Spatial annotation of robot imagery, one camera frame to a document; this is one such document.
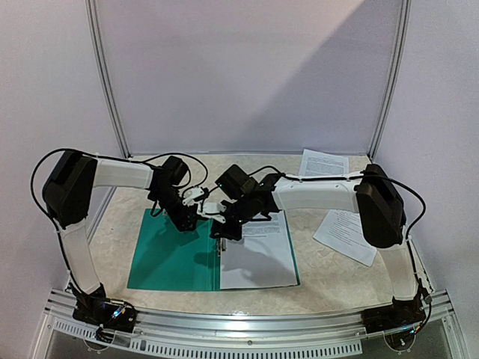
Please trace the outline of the folder spine metal clip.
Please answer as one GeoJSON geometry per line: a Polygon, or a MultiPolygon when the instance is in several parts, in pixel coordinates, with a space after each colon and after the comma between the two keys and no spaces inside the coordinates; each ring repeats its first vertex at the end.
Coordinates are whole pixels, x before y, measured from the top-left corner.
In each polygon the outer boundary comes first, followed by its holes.
{"type": "Polygon", "coordinates": [[[216,240],[216,254],[217,254],[218,258],[220,258],[221,255],[227,250],[226,242],[227,242],[227,240],[224,239],[224,238],[216,240]]]}

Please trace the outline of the green file folder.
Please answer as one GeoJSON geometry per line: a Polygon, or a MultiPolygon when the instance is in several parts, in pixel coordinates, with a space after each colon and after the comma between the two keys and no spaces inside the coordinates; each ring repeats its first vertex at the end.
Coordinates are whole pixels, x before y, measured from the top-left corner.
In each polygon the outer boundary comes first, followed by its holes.
{"type": "Polygon", "coordinates": [[[219,292],[220,258],[212,221],[181,233],[170,218],[145,210],[127,288],[168,292],[219,292]]]}

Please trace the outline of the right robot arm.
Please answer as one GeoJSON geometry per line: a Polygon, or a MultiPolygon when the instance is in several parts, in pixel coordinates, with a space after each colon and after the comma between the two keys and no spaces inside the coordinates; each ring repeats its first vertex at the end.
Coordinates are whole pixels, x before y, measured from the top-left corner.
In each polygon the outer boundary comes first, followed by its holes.
{"type": "Polygon", "coordinates": [[[359,214],[364,239],[382,255],[397,302],[387,310],[387,320],[402,326],[416,312],[412,300],[419,279],[406,247],[404,202],[379,165],[339,176],[299,176],[274,170],[257,181],[238,165],[231,165],[216,181],[227,200],[202,204],[198,213],[216,221],[216,237],[240,240],[242,226],[256,215],[290,209],[342,210],[359,214]]]}

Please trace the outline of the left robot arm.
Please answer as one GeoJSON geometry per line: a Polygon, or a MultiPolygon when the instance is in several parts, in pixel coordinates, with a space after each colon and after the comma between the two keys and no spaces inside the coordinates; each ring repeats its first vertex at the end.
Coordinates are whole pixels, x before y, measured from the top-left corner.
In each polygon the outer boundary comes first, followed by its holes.
{"type": "Polygon", "coordinates": [[[92,157],[66,150],[43,186],[46,212],[58,228],[61,252],[70,272],[75,295],[84,295],[82,312],[96,325],[111,318],[111,308],[99,298],[105,290],[94,268],[86,230],[91,194],[96,187],[144,189],[148,200],[164,210],[180,232],[193,231],[197,218],[183,203],[178,185],[187,164],[169,156],[160,166],[144,162],[92,157]]]}

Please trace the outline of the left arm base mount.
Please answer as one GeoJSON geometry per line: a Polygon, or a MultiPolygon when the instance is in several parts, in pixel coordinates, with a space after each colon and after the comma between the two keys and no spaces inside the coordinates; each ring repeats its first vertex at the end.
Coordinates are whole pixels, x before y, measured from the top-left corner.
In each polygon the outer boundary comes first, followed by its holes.
{"type": "Polygon", "coordinates": [[[138,311],[126,301],[75,292],[73,318],[104,329],[132,333],[138,311]]]}

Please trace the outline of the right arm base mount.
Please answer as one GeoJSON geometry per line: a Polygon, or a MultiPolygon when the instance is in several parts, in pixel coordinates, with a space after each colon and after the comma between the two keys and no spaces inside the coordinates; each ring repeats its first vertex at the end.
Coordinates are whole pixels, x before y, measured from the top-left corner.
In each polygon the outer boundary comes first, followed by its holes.
{"type": "Polygon", "coordinates": [[[427,314],[419,298],[400,301],[395,298],[389,305],[373,307],[361,312],[361,323],[368,334],[408,328],[425,322],[427,314]]]}

